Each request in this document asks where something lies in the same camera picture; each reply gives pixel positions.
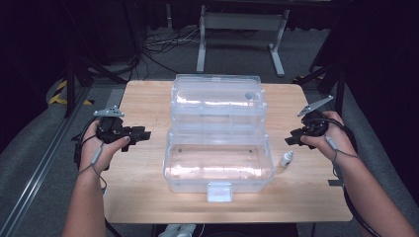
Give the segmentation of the yellow black floor tape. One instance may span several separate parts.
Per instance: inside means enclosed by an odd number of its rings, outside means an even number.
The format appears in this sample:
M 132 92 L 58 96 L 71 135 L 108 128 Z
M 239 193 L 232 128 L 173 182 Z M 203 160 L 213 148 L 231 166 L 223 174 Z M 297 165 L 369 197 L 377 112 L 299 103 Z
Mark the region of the yellow black floor tape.
M 58 84 L 54 93 L 52 94 L 51 98 L 48 101 L 50 104 L 61 104 L 61 105 L 66 105 L 67 104 L 67 100 L 60 97 L 60 95 L 63 92 L 66 85 L 67 85 L 67 81 L 65 79 L 63 79 Z

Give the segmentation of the black metal stand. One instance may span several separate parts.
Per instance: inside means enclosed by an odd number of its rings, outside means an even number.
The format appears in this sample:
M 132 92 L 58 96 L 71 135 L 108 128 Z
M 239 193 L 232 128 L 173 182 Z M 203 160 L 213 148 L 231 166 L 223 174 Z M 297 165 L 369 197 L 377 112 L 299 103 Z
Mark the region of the black metal stand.
M 336 89 L 334 109 L 339 115 L 342 115 L 346 83 L 344 67 L 340 64 L 327 65 L 314 70 L 306 76 L 295 77 L 293 83 L 303 85 L 315 81 L 318 78 L 321 78 L 317 85 L 317 91 L 320 94 L 327 94 L 330 93 L 333 88 Z
M 82 87 L 91 87 L 93 85 L 93 77 L 89 72 L 89 68 L 104 75 L 118 84 L 126 84 L 127 80 L 121 78 L 117 74 L 109 71 L 102 65 L 77 54 L 70 54 L 68 57 L 65 79 L 67 82 L 67 105 L 65 117 L 69 118 L 76 108 L 76 89 L 75 80 L 78 80 Z

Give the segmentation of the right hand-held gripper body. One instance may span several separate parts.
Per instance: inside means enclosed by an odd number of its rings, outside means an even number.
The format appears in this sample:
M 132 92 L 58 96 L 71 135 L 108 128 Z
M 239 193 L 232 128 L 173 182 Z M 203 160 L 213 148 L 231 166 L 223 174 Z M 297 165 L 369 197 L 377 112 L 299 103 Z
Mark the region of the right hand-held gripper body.
M 325 133 L 328 129 L 328 122 L 319 108 L 332 100 L 333 97 L 329 95 L 325 99 L 304 106 L 297 114 L 301 118 L 301 123 L 303 124 L 301 130 L 304 135 L 321 136 Z

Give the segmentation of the white metal desk frame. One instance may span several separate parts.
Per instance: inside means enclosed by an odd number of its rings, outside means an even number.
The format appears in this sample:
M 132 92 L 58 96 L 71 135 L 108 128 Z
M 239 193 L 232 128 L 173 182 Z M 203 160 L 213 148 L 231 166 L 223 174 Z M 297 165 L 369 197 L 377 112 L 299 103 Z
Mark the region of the white metal desk frame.
M 206 30 L 245 30 L 276 32 L 276 39 L 268 45 L 271 58 L 279 77 L 285 76 L 285 70 L 280 59 L 279 47 L 289 19 L 289 10 L 280 15 L 261 15 L 244 13 L 213 13 L 201 6 L 199 21 L 200 46 L 196 71 L 205 72 L 206 64 Z

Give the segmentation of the person's left hand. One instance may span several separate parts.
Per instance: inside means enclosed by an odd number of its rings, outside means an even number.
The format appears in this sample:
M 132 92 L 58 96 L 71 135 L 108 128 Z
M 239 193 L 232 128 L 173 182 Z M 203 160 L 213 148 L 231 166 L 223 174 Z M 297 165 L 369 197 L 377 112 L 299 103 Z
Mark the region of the person's left hand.
M 114 154 L 127 144 L 126 136 L 109 144 L 104 143 L 96 136 L 98 123 L 97 120 L 94 120 L 83 136 L 80 173 L 84 170 L 94 169 L 101 174 L 110 165 Z

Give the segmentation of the person's right hand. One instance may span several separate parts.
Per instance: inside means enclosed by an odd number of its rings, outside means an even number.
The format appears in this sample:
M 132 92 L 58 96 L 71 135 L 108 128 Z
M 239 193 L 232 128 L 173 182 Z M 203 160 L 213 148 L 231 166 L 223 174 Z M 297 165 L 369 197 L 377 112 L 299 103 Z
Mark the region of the person's right hand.
M 317 148 L 325 157 L 338 166 L 342 165 L 340 158 L 358 158 L 347 133 L 343 130 L 344 123 L 336 112 L 323 112 L 331 122 L 322 136 L 304 135 L 301 141 Z

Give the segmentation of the person's white shoe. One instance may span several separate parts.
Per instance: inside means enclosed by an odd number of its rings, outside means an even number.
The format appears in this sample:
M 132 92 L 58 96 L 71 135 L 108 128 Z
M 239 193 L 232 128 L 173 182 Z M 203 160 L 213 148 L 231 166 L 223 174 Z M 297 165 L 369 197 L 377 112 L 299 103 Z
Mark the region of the person's white shoe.
M 158 237 L 193 237 L 196 224 L 168 224 Z

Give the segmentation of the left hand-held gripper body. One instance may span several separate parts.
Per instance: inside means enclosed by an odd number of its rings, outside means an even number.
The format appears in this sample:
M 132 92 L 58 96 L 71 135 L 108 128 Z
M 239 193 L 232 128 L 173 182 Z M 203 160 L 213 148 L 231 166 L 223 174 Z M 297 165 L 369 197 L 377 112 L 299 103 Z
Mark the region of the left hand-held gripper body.
M 96 136 L 106 144 L 130 136 L 131 128 L 123 127 L 124 115 L 117 106 L 94 112 L 94 117 L 99 119 Z

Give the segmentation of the clear plastic storage box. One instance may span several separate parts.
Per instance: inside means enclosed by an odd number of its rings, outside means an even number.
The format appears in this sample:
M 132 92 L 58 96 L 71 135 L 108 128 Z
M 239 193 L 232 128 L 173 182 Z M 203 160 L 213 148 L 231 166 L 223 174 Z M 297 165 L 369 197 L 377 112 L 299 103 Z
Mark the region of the clear plastic storage box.
M 171 90 L 163 176 L 176 193 L 213 202 L 259 193 L 275 177 L 257 76 L 179 74 Z

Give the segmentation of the metal floor rail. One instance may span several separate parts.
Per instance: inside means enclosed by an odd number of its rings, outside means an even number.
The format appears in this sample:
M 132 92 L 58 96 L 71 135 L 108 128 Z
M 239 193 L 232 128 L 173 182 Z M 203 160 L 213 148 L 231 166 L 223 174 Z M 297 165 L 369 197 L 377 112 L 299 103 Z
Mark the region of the metal floor rail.
M 0 154 L 0 237 L 56 236 L 75 173 L 72 137 L 85 124 L 90 90 L 75 109 L 53 104 L 26 125 Z

